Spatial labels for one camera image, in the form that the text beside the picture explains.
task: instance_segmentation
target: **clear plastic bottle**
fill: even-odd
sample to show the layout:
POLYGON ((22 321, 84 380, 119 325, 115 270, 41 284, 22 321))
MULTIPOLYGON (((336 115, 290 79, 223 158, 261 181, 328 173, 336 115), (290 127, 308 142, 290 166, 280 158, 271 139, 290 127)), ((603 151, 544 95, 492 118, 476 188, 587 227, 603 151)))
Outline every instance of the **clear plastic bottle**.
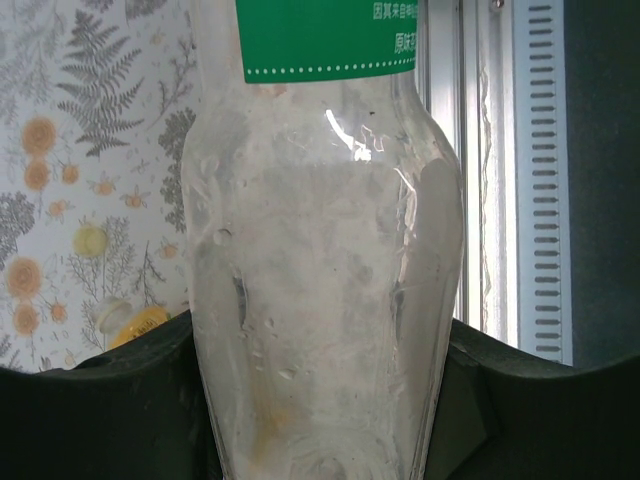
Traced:
POLYGON ((397 17, 371 0, 237 4, 192 1, 204 97, 182 159, 225 478, 421 480, 463 214, 411 71, 416 0, 397 17))
POLYGON ((98 330, 106 335, 107 350, 124 345, 170 320, 169 313, 160 306, 134 310, 129 302, 106 297, 93 311, 98 330))

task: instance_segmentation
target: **wall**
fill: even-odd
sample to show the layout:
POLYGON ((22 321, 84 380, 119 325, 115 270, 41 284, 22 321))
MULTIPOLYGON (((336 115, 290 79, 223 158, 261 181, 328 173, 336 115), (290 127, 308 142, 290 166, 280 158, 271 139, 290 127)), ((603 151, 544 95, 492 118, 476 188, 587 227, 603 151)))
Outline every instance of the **wall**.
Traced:
POLYGON ((0 365, 102 352, 91 309, 187 308, 179 161, 199 103, 188 0, 4 0, 0 365))

